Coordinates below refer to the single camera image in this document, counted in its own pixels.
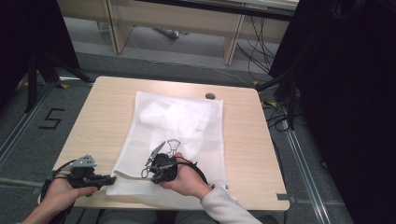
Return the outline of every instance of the sleeve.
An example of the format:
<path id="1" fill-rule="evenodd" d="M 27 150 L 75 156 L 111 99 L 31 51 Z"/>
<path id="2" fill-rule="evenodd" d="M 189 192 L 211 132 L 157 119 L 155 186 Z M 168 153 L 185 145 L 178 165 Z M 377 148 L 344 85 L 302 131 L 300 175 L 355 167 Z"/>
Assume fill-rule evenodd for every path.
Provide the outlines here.
<path id="1" fill-rule="evenodd" d="M 222 188 L 215 187 L 202 200 L 204 210 L 222 224 L 260 223 Z"/>

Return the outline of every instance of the white sleeve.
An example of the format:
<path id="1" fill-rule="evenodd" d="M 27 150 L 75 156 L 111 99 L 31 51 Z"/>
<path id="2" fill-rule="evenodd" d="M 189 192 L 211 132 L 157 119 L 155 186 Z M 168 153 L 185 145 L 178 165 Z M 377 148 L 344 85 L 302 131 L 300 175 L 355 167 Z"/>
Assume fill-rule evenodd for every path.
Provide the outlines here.
<path id="1" fill-rule="evenodd" d="M 222 188 L 215 187 L 201 200 L 205 211 L 222 224 L 260 223 Z"/>

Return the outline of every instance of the human hand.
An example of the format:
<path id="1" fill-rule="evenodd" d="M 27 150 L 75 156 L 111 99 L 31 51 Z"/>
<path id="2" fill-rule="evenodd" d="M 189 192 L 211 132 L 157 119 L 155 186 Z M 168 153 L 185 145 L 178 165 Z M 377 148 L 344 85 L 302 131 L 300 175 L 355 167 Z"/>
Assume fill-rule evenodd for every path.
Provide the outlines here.
<path id="1" fill-rule="evenodd" d="M 60 212 L 72 205 L 77 198 L 92 195 L 96 187 L 73 189 L 66 175 L 56 175 L 49 185 L 46 196 L 41 204 L 22 223 L 49 223 Z"/>
<path id="2" fill-rule="evenodd" d="M 179 152 L 175 154 L 175 158 L 177 161 L 185 162 Z M 212 190 L 192 168 L 183 164 L 177 165 L 177 177 L 173 181 L 163 181 L 160 186 L 198 199 L 203 199 Z"/>

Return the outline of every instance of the wooden table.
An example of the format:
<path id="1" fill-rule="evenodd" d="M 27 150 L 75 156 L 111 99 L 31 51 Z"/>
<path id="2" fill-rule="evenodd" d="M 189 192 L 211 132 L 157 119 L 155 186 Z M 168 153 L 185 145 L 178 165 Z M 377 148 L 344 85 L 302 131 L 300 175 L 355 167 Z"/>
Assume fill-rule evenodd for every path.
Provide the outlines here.
<path id="1" fill-rule="evenodd" d="M 98 163 L 95 172 L 109 175 L 132 124 L 137 91 L 195 98 L 213 93 L 216 99 L 223 100 L 224 154 L 231 196 L 248 210 L 289 208 L 289 201 L 277 199 L 277 194 L 286 194 L 286 189 L 259 96 L 253 89 L 99 77 L 54 167 L 92 154 Z M 112 201 L 105 188 L 78 199 L 75 206 L 161 209 L 138 201 Z"/>

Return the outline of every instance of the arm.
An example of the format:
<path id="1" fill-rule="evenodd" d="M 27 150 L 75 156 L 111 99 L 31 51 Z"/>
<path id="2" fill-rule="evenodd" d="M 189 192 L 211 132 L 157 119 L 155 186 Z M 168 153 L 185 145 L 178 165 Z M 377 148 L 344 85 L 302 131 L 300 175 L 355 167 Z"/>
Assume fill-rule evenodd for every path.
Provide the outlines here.
<path id="1" fill-rule="evenodd" d="M 185 196 L 194 196 L 201 200 L 205 211 L 220 223 L 260 223 L 245 208 L 238 204 L 222 188 L 210 188 L 202 178 L 189 166 L 179 164 L 177 177 L 170 182 L 162 182 L 165 189 L 172 189 Z"/>
<path id="2" fill-rule="evenodd" d="M 64 175 L 56 177 L 49 185 L 43 202 L 22 222 L 23 224 L 49 223 L 55 216 L 72 205 L 77 198 L 91 195 L 97 191 L 96 187 L 73 189 L 67 179 L 63 178 Z"/>

